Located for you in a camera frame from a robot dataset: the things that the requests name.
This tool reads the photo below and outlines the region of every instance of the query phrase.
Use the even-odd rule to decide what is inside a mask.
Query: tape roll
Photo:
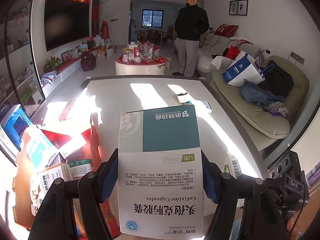
[[[188,92],[177,95],[179,103],[186,103],[191,100],[191,96]]]

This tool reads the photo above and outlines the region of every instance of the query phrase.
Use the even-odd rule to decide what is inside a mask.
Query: wall outlet
[[[291,52],[291,57],[300,62],[302,65],[304,64],[304,58],[300,57],[297,53]]]

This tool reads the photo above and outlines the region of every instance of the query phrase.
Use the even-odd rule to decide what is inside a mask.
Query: television
[[[89,4],[45,0],[44,36],[47,51],[89,36]]]

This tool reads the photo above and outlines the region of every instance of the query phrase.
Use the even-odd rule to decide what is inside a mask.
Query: bolt
[[[262,185],[263,180],[262,180],[262,179],[260,179],[260,178],[257,178],[257,179],[256,179],[256,183],[257,183],[257,184],[259,184],[259,185]]]
[[[62,182],[62,179],[61,179],[61,178],[57,178],[57,179],[54,180],[54,183],[55,183],[56,185],[59,185],[61,182]]]
[[[221,174],[221,176],[224,178],[224,179],[230,179],[231,178],[231,175],[227,172],[224,172]]]
[[[88,174],[87,174],[87,177],[89,178],[89,179],[92,179],[92,178],[94,178],[96,176],[96,173],[94,172],[94,171],[90,171],[90,172],[88,172]]]

